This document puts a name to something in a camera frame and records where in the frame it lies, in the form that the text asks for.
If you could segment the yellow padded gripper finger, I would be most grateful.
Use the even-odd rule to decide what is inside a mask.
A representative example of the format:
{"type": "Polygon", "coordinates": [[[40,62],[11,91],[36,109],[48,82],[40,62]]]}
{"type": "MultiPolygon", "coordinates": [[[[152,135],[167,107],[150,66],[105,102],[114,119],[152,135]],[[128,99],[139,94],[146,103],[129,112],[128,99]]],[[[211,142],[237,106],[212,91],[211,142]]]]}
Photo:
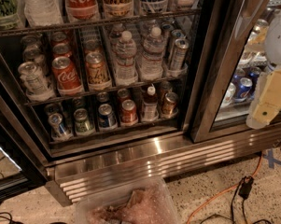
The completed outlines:
{"type": "Polygon", "coordinates": [[[281,66],[277,66],[271,73],[260,74],[258,78],[254,100],[252,101],[246,118],[246,125],[252,129],[261,129],[281,111],[281,66]]]}

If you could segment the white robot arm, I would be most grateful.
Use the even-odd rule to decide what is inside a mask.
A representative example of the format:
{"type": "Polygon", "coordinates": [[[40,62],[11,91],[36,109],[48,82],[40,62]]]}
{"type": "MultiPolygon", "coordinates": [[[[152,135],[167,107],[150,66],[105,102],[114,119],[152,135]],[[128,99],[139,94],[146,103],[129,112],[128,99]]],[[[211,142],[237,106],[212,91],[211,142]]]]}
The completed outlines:
{"type": "Polygon", "coordinates": [[[246,125],[261,129],[281,111],[281,11],[270,23],[264,49],[267,60],[276,65],[270,73],[261,73],[246,118],[246,125]]]}

